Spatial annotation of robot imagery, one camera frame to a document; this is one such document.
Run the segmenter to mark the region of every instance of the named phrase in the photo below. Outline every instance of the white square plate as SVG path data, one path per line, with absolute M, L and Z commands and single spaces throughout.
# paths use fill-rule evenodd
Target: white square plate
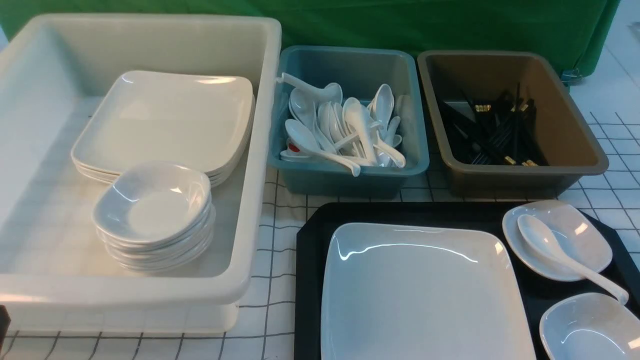
M 113 84 L 71 157 L 116 174 L 154 160 L 214 172 L 242 150 L 252 106 L 246 78 L 130 71 Z
M 340 226 L 320 339 L 324 360 L 536 358 L 504 245 L 461 229 Z

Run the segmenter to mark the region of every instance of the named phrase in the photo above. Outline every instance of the plate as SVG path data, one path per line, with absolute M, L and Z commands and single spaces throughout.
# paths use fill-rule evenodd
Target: plate
M 535 359 L 502 242 L 436 227 L 340 226 L 327 254 L 320 342 L 324 360 Z
M 553 305 L 540 320 L 540 338 L 551 360 L 640 359 L 640 320 L 600 293 Z
M 242 152 L 252 108 L 246 78 L 127 72 L 105 96 L 71 157 L 112 174 L 154 160 L 215 172 Z
M 502 230 L 513 252 L 536 273 L 556 281 L 584 279 L 563 265 L 543 259 L 530 249 L 518 229 L 518 217 L 529 214 L 542 220 L 554 232 L 563 250 L 595 272 L 604 270 L 613 253 L 607 240 L 576 208 L 558 200 L 543 200 L 524 204 L 507 211 L 502 218 Z

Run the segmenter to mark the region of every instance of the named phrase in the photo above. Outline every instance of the stack of plates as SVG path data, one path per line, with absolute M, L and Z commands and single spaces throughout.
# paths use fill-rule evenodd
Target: stack of plates
M 103 183 L 139 163 L 201 171 L 211 186 L 235 169 L 251 132 L 249 80 L 131 71 L 113 84 L 71 150 L 78 171 Z
M 215 218 L 208 177 L 162 161 L 126 171 L 93 210 L 107 252 L 138 272 L 166 271 L 197 258 L 213 239 Z

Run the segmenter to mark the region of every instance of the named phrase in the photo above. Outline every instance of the spoon handle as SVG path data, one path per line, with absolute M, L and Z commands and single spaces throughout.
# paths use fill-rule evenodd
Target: spoon handle
M 374 121 L 373 123 L 370 124 L 369 129 L 379 129 L 382 126 L 382 123 L 380 121 Z M 346 137 L 344 137 L 342 140 L 336 142 L 334 144 L 335 149 L 336 150 L 340 150 L 341 148 L 353 143 L 355 140 L 358 139 L 358 134 L 356 133 L 351 133 L 349 135 L 347 135 Z
M 289 85 L 292 85 L 294 88 L 299 88 L 300 90 L 304 90 L 308 93 L 311 94 L 317 94 L 318 92 L 321 92 L 323 89 L 320 88 L 316 88 L 315 86 L 308 84 L 306 82 L 304 82 L 301 79 L 296 78 L 293 75 L 287 74 L 286 72 L 282 73 L 282 77 L 281 78 L 277 78 L 276 79 L 279 83 L 287 83 Z
M 380 140 L 374 143 L 373 147 L 387 154 L 387 156 L 394 162 L 394 164 L 396 164 L 397 167 L 403 168 L 406 166 L 406 159 L 404 158 L 404 155 L 402 155 L 398 150 L 395 150 L 393 147 L 389 146 L 389 144 Z
M 620 302 L 620 304 L 625 305 L 629 300 L 629 293 L 615 282 L 580 264 L 564 253 L 559 255 L 559 260 L 561 261 L 562 265 L 567 266 L 571 270 L 593 281 L 599 287 L 607 290 L 611 295 L 618 299 L 618 302 Z
M 394 142 L 394 135 L 398 129 L 398 125 L 400 125 L 400 117 L 396 116 L 389 122 L 389 126 L 387 128 L 387 132 L 385 133 L 384 141 L 385 143 L 392 145 Z
M 322 156 L 327 160 L 335 161 L 336 163 L 340 163 L 344 165 L 345 167 L 351 170 L 351 173 L 353 174 L 354 177 L 357 177 L 358 175 L 360 175 L 360 166 L 351 160 L 347 160 L 342 156 L 334 155 L 326 151 L 318 151 L 318 152 L 315 152 L 315 154 L 318 156 Z

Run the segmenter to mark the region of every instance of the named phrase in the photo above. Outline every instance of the green cloth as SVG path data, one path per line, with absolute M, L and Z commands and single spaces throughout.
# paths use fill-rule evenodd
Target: green cloth
M 562 70 L 593 72 L 620 0 L 0 0 L 9 38 L 48 12 L 215 13 L 282 23 L 283 48 L 532 51 Z

